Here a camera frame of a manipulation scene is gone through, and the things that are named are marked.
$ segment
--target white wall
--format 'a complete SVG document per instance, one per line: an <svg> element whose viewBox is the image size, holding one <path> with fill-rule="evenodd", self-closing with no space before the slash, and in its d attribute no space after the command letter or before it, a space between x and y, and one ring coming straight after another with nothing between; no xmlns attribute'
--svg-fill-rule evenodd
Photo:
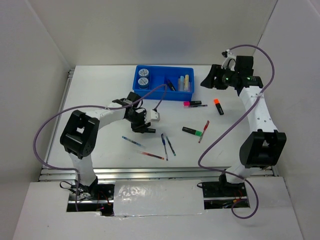
<svg viewBox="0 0 320 240"><path fill-rule="evenodd" d="M308 0L279 0L259 46L275 64L265 95L272 119L287 135L278 168L304 239L319 239L320 14ZM270 65L257 52L254 68L266 83Z"/></svg>
<svg viewBox="0 0 320 240"><path fill-rule="evenodd" d="M30 0L71 65L220 62L257 44L277 0ZM242 50L252 54L252 49Z"/></svg>
<svg viewBox="0 0 320 240"><path fill-rule="evenodd" d="M11 240L41 165L32 150L37 128L58 110L67 69L23 0L0 1L0 238ZM44 156L52 128L39 141Z"/></svg>

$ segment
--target green marker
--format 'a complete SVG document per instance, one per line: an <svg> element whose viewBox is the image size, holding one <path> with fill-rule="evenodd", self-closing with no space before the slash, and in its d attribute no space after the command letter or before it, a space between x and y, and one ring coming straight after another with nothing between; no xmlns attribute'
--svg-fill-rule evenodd
<svg viewBox="0 0 320 240"><path fill-rule="evenodd" d="M198 137L201 137L201 135L202 135L201 131L197 131L197 130L194 130L192 128L188 128L188 127L185 127L185 126L182 128L182 131L184 131L186 133L189 133L189 134L192 134L192 135L196 135Z"/></svg>

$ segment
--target orange marker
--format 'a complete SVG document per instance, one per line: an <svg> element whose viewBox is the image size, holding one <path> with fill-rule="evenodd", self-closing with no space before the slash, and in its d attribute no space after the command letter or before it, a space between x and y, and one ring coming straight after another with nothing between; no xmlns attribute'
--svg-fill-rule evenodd
<svg viewBox="0 0 320 240"><path fill-rule="evenodd" d="M222 107L221 107L221 105L220 105L220 102L219 102L218 98L216 98L215 100L213 100L213 102L214 102L214 105L216 106L216 109L218 109L219 114L220 114L220 115L225 114L224 111L222 110Z"/></svg>

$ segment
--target tabletop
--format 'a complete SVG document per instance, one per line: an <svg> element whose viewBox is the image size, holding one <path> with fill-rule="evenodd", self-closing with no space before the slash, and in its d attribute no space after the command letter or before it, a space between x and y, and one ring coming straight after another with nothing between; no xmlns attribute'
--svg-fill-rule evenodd
<svg viewBox="0 0 320 240"><path fill-rule="evenodd" d="M200 155L245 112L241 99L234 89L207 89L200 86L211 66L179 66L194 69L195 89L193 101L202 101L208 107L184 108L181 101L164 100L158 107L160 121L151 127L156 133L134 133L127 120L119 120L105 126L98 132L96 146L92 152L94 168L187 168L197 167ZM132 91L135 65L77 66L65 97L63 109L79 105L107 106L115 99L126 98ZM224 111L219 115L213 104L218 98ZM143 107L153 109L158 100L144 100ZM51 143L47 162L59 167L72 167L72 161L60 144L60 136L70 117L71 111L64 113L58 122ZM198 143L199 137L183 132L182 127L203 131L210 124ZM168 161L163 161L138 152L140 147L122 138L125 136L146 146L145 152L165 157L161 134L166 133L176 156L167 145ZM249 136L249 123L245 118L235 129L222 139L203 158L205 166L229 167L239 160L240 146Z"/></svg>

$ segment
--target blue plastic tray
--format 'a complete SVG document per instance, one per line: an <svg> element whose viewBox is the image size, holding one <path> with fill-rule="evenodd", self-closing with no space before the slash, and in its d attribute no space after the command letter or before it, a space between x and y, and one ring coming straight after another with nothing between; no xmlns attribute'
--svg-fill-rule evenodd
<svg viewBox="0 0 320 240"><path fill-rule="evenodd" d="M139 70L149 70L149 86L146 89L139 88ZM178 81L180 76L189 75L189 91L178 91ZM135 69L134 80L133 80L133 91L139 94L141 97L149 93L152 89L156 88L161 84L165 84L166 80L170 80L174 88L177 91L171 91L169 86L167 87L165 100L172 101L191 101L192 94L195 92L195 78L194 69L190 67L172 67L172 66L149 66L149 65L138 65ZM146 97L147 99L161 99L165 88L162 87L151 95Z"/></svg>

